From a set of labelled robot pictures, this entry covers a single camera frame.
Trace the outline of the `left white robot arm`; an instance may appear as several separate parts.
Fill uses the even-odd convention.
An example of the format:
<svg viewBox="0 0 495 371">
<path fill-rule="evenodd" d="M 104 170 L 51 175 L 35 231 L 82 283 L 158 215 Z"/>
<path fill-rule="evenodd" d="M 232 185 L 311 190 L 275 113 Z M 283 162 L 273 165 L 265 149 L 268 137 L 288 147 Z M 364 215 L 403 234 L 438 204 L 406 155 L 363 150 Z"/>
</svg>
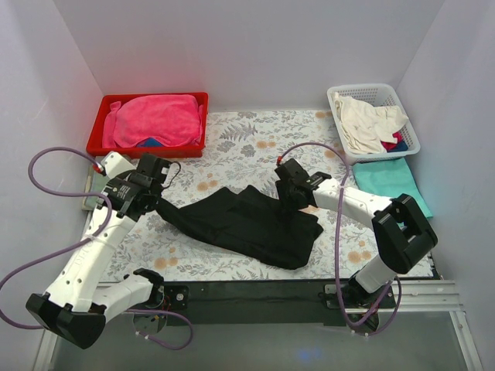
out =
<svg viewBox="0 0 495 371">
<path fill-rule="evenodd" d="M 109 178 L 84 237 L 55 281 L 31 294 L 26 309 L 42 327 L 81 349 L 92 346 L 105 325 L 129 308 L 161 308 L 164 280 L 140 268 L 99 291 L 98 283 L 114 252 L 146 213 L 162 198 L 171 161 L 144 154 L 133 165 L 117 152 L 102 161 Z"/>
</svg>

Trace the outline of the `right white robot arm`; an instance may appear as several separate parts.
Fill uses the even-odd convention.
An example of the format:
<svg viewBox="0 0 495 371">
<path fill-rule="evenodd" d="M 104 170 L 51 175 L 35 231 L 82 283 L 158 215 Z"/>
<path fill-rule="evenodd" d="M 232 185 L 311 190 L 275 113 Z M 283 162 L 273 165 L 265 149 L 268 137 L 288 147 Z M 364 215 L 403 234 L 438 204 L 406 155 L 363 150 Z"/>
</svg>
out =
<svg viewBox="0 0 495 371">
<path fill-rule="evenodd" d="M 291 158 L 277 164 L 279 199 L 293 209 L 314 206 L 342 212 L 374 232 L 377 255 L 341 287 L 345 305 L 367 306 L 399 274 L 407 274 L 438 243 L 415 199 L 377 196 L 345 187 L 323 172 L 310 175 Z"/>
</svg>

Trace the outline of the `black t shirt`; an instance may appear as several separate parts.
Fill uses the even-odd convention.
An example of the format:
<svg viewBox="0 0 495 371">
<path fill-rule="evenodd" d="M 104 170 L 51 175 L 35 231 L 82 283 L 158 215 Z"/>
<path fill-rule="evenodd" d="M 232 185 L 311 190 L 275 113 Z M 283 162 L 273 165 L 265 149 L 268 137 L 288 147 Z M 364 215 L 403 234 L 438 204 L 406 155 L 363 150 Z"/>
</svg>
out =
<svg viewBox="0 0 495 371">
<path fill-rule="evenodd" d="M 238 194 L 223 187 L 181 208 L 161 199 L 156 211 L 188 237 L 286 270 L 306 266 L 323 233 L 317 216 L 285 209 L 252 185 Z"/>
</svg>

